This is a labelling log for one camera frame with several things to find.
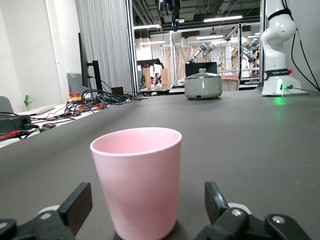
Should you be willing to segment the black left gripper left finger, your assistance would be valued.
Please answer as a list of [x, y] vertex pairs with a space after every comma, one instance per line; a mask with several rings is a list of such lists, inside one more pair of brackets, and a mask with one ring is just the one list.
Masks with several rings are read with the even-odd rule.
[[60, 205], [42, 209], [30, 221], [0, 220], [2, 240], [75, 240], [93, 208], [92, 189], [82, 182]]

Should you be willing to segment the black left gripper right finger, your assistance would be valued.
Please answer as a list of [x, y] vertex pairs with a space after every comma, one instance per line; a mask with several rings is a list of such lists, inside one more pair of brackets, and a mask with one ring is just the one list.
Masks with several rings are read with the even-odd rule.
[[204, 205], [210, 224], [196, 240], [309, 240], [310, 237], [291, 217], [268, 214], [259, 220], [244, 207], [231, 207], [214, 181], [204, 183]]

